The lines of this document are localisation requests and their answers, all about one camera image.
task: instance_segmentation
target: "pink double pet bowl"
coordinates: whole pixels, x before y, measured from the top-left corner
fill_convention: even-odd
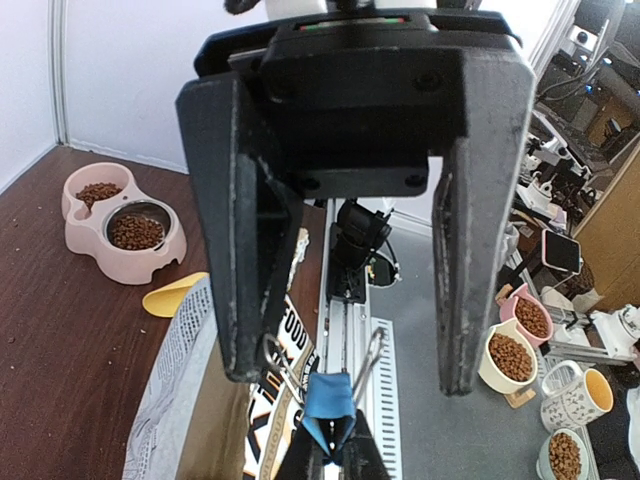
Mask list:
[[[114,183],[117,195],[87,208],[76,194],[89,184]],[[123,250],[112,243],[111,228],[122,216],[136,215],[162,225],[163,239],[154,248]],[[65,240],[73,253],[91,255],[112,280],[126,285],[151,282],[153,272],[177,260],[184,260],[187,240],[175,211],[149,197],[136,185],[131,171],[117,163],[95,163],[72,173],[62,192]]]
[[[533,348],[537,348],[542,345],[544,342],[549,340],[553,336],[553,322],[551,321],[551,316],[547,309],[544,308],[542,303],[540,303],[533,295],[529,293],[529,286],[525,283],[520,286],[518,289],[514,290],[509,299],[502,304],[500,307],[500,321],[506,322],[516,317],[516,305],[518,305],[518,301],[523,298],[525,300],[529,300],[533,304],[535,304],[544,314],[544,318],[547,321],[547,336],[544,338],[536,337],[529,333],[529,330],[524,328],[520,321],[518,320],[517,329],[524,337],[529,341]]]

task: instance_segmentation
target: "dry pet food kibble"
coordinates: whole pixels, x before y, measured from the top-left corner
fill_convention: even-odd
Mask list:
[[[141,215],[124,215],[111,229],[112,243],[123,250],[145,250],[162,242],[162,225]]]
[[[558,433],[549,444],[551,470],[557,480],[577,480],[580,475],[580,449],[566,433]]]
[[[95,202],[111,198],[121,191],[122,189],[116,186],[115,183],[92,183],[76,193],[76,198],[82,200],[87,208],[91,210]]]
[[[526,382],[531,377],[533,361],[513,338],[496,333],[489,341],[489,353],[496,367],[511,380]]]
[[[533,302],[519,298],[516,303],[516,317],[527,331],[538,338],[545,338],[549,333],[549,325],[542,310]]]

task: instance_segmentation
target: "yellow scoop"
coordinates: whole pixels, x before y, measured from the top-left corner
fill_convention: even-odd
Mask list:
[[[142,299],[142,306],[151,315],[172,318],[191,287],[208,276],[207,272],[192,273],[162,288],[149,292]]]

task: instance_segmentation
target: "gray table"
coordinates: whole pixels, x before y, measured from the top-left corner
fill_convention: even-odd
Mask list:
[[[440,393],[431,239],[396,228],[390,240],[403,281],[371,289],[371,315],[394,323],[404,479],[537,478],[541,394],[513,410],[480,378],[466,397]]]

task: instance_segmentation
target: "mug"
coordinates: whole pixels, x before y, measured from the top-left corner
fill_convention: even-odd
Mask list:
[[[561,368],[569,368],[574,378],[564,387],[552,390],[549,379]],[[542,401],[540,416],[550,432],[584,426],[613,408],[613,392],[604,375],[593,368],[583,372],[573,360],[564,360],[553,367],[542,380],[541,387],[548,398]]]

